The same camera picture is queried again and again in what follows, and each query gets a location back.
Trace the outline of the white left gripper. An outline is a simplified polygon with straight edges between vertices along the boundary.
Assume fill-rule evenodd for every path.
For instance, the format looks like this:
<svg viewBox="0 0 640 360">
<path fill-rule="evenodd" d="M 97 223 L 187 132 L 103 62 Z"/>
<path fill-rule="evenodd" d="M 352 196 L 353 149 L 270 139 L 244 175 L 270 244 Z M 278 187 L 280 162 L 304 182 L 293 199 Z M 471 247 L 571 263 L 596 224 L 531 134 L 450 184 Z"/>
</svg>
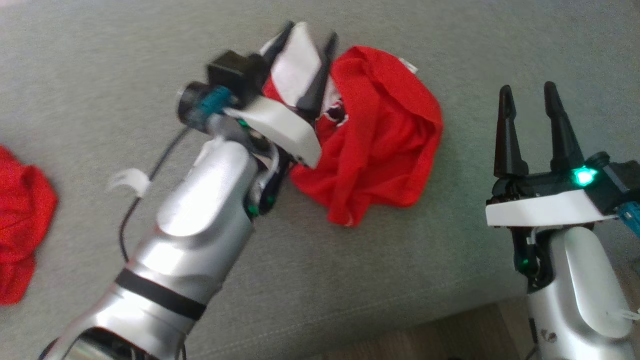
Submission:
<svg viewBox="0 0 640 360">
<path fill-rule="evenodd" d="M 278 55 L 286 47 L 294 27 L 293 21 L 286 22 L 281 32 L 260 50 L 268 66 L 275 63 Z M 319 52 L 318 70 L 296 103 L 297 114 L 281 102 L 265 96 L 257 96 L 242 109 L 226 107 L 225 114 L 242 119 L 251 129 L 292 155 L 299 163 L 315 169 L 322 156 L 322 147 L 313 126 L 306 121 L 316 121 L 323 112 L 323 100 L 330 68 L 338 48 L 338 39 L 339 35 L 336 32 L 330 32 Z"/>
</svg>

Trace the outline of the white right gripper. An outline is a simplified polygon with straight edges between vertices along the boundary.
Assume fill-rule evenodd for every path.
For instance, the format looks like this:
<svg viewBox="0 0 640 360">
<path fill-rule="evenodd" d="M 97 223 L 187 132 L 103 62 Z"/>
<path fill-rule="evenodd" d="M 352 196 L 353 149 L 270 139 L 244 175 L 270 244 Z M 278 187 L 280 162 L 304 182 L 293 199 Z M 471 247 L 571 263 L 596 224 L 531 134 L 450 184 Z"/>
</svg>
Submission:
<svg viewBox="0 0 640 360">
<path fill-rule="evenodd" d="M 486 203 L 490 227 L 537 228 L 596 223 L 618 212 L 618 164 L 604 153 L 585 158 L 555 82 L 543 87 L 551 124 L 550 170 L 530 173 L 515 129 L 510 85 L 499 91 L 493 174 Z"/>
</svg>

